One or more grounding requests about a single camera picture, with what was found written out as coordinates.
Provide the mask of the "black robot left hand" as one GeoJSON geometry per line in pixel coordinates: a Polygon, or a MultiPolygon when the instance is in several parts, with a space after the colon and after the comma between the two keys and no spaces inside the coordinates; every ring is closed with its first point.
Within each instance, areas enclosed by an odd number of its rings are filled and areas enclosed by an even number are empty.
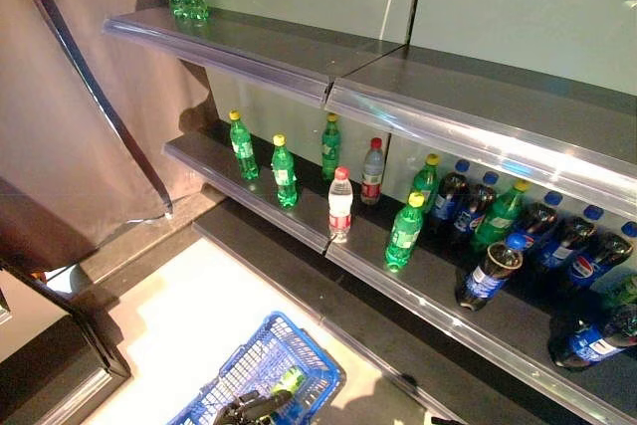
{"type": "Polygon", "coordinates": [[[292,398],[293,394],[286,389],[270,396],[263,396],[254,390],[225,405],[217,413],[213,424],[274,424],[274,414],[292,398]]]}

